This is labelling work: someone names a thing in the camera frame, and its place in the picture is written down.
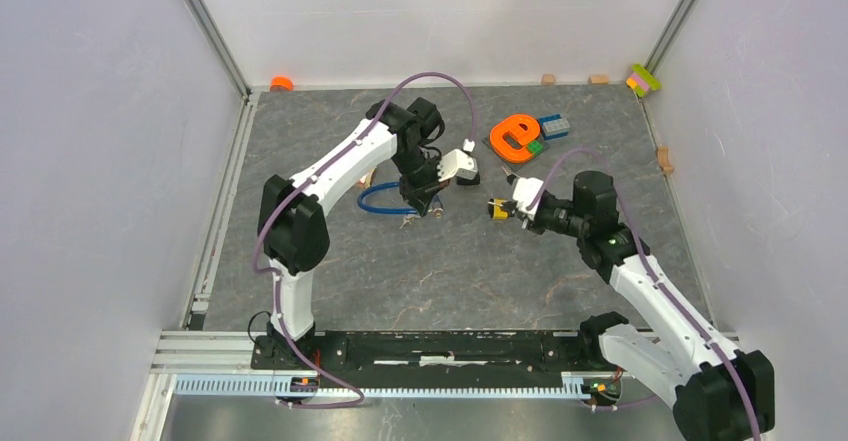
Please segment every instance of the blue lego brick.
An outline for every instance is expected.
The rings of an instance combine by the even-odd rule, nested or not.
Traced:
[[[553,116],[545,116],[538,119],[542,125],[542,137],[545,139],[556,139],[563,136],[568,136],[571,125],[568,120],[558,114]]]
[[[555,121],[557,119],[562,119],[562,116],[559,114],[552,114],[550,116],[545,116],[544,118],[536,118],[536,121],[538,121],[539,124],[542,124],[547,123],[548,121]]]

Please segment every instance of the orange object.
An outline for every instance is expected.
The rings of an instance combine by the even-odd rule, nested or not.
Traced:
[[[271,91],[291,91],[293,89],[294,83],[285,76],[277,76],[271,80]]]
[[[492,150],[510,163],[526,163],[533,159],[533,153],[527,145],[539,137],[542,128],[536,118],[527,114],[513,114],[504,119],[489,133]],[[506,137],[509,136],[520,148],[513,147]]]
[[[657,148],[657,162],[660,163],[660,169],[664,175],[668,176],[674,172],[674,166],[668,161],[668,146]]]

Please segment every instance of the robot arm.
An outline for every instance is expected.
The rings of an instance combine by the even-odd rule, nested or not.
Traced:
[[[580,326],[586,354],[630,372],[674,413],[686,439],[745,439],[750,428],[741,398],[720,357],[726,353],[745,385],[762,431],[774,426],[774,369],[759,351],[742,352],[677,290],[659,262],[631,230],[619,223],[612,177],[584,171],[574,178],[572,200],[558,199],[535,178],[507,173],[512,199],[498,208],[522,227],[577,238],[583,261],[624,296],[657,333],[654,344],[618,313],[592,317]],[[642,243],[645,268],[636,242]]]
[[[278,333],[283,325],[294,340],[302,338],[314,326],[312,316],[312,278],[314,269],[330,247],[325,215],[356,181],[379,163],[391,159],[400,171],[400,194],[404,201],[425,216],[433,196],[448,186],[477,184],[477,163],[471,157],[474,143],[466,140],[463,150],[455,149],[444,157],[425,156],[422,147],[432,133],[444,129],[436,106],[418,98],[407,109],[389,104],[385,113],[367,135],[371,119],[381,103],[375,104],[356,129],[321,160],[284,180],[274,175],[266,181],[262,193],[259,230],[271,213],[295,186],[311,178],[303,190],[275,221],[265,238],[265,254],[274,275],[274,309],[271,323]],[[355,146],[344,152],[347,146]],[[316,176],[321,166],[341,155]]]

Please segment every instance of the table surface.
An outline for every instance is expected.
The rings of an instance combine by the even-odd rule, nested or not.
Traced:
[[[262,186],[273,174],[290,176],[344,139],[367,109],[389,90],[263,93],[244,165],[204,329],[241,331],[255,312],[270,309],[270,277],[250,268]],[[678,289],[705,316],[696,279],[642,105],[625,86],[524,86],[471,89],[479,112],[476,140],[514,113],[560,113],[571,134],[549,141],[548,151],[519,174],[543,178],[561,153],[585,146],[605,156],[616,186],[645,242]],[[468,136],[470,116],[452,88],[407,89],[396,99],[435,103],[447,130],[435,146],[447,152]],[[327,216],[331,246],[316,268],[313,312],[319,330],[576,329],[591,315],[618,311],[648,327],[627,301],[581,261],[574,239],[524,231],[516,220],[493,221],[489,198],[508,198],[501,162],[482,143],[474,151],[482,183],[451,185],[440,193],[441,218],[427,216],[400,229],[402,216],[369,214],[351,188]],[[584,156],[568,161],[549,190],[571,197],[575,174],[600,167]],[[396,181],[386,162],[376,182]],[[402,206],[396,192],[370,202]]]
[[[624,382],[623,403],[650,394],[636,381]],[[683,439],[671,410],[662,401],[596,414],[581,404],[561,399],[366,398],[363,406],[350,409],[289,410],[269,398],[174,396],[162,440]]]

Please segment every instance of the floor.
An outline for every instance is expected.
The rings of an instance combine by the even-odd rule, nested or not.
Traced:
[[[255,312],[271,305],[270,279],[256,277],[250,255],[263,183],[317,161],[345,138],[367,109],[389,90],[263,93],[220,253],[205,330],[241,331]],[[642,237],[666,274],[707,315],[641,104],[625,86],[525,86],[471,89],[479,111],[477,140],[507,116],[560,113],[571,134],[549,142],[547,152],[520,170],[544,177],[559,154],[587,146],[608,158],[616,184],[631,206]],[[396,103],[421,96],[447,123],[436,146],[447,152],[468,136],[470,117],[453,88],[407,89]],[[401,217],[368,214],[356,206],[353,187],[328,215],[331,247],[318,267],[313,312],[319,330],[576,329],[590,315],[615,310],[637,327],[636,311],[581,261],[574,240],[537,236],[515,220],[492,221],[489,198],[506,198],[499,159],[478,143],[482,184],[450,186],[440,196],[441,218],[427,216],[400,229]],[[551,190],[571,196],[573,176],[598,169],[587,158],[569,162]],[[396,181],[390,163],[376,181]],[[397,193],[379,193],[374,204],[401,206]]]

